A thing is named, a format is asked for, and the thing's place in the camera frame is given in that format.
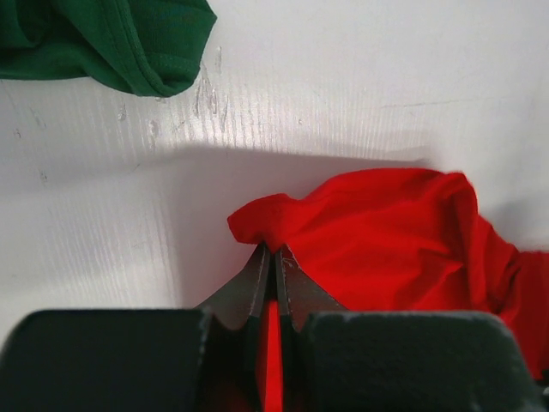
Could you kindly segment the red t shirt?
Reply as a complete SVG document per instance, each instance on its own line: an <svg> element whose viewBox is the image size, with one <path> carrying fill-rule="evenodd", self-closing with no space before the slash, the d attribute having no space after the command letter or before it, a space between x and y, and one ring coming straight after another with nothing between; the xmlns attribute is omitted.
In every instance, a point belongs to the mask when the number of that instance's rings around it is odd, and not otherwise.
<svg viewBox="0 0 549 412"><path fill-rule="evenodd" d="M548 368L548 251L501 236L462 173L345 173L306 197L254 200L227 223L240 243L287 247L350 310L488 312L513 332L535 381Z"/></svg>

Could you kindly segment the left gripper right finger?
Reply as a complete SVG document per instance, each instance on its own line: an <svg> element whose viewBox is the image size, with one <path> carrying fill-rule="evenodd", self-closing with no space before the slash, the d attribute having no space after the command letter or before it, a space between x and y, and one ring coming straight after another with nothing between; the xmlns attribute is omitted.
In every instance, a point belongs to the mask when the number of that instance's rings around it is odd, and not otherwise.
<svg viewBox="0 0 549 412"><path fill-rule="evenodd" d="M545 411L515 338L483 312L354 312L274 256L286 411Z"/></svg>

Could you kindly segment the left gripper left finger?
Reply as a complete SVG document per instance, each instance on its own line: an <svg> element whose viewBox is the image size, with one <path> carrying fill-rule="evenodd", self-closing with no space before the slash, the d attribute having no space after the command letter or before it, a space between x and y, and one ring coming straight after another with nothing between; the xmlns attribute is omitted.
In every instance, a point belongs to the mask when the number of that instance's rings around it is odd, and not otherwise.
<svg viewBox="0 0 549 412"><path fill-rule="evenodd" d="M4 411L260 411L270 254L191 309L28 314L1 350Z"/></svg>

